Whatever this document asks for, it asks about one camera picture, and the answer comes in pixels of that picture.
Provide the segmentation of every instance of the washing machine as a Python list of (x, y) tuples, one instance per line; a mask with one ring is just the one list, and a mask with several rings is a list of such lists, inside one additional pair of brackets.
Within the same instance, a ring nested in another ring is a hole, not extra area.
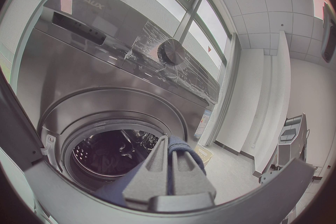
[(53, 167), (95, 191), (143, 161), (162, 135), (195, 147), (219, 84), (121, 0), (48, 0), (16, 94)]

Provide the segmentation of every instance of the white wall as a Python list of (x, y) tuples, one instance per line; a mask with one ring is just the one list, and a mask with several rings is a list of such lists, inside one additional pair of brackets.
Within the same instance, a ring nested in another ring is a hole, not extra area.
[(287, 117), (306, 114), (310, 129), (307, 162), (323, 167), (336, 130), (336, 73), (314, 63), (290, 61), (291, 93)]
[(291, 89), (291, 66), (284, 31), (279, 33), (277, 56), (271, 56), (271, 91), (263, 126), (255, 144), (255, 170), (262, 173), (278, 144), (286, 119)]
[(242, 50), (231, 102), (217, 141), (240, 152), (257, 110), (263, 81), (264, 50)]

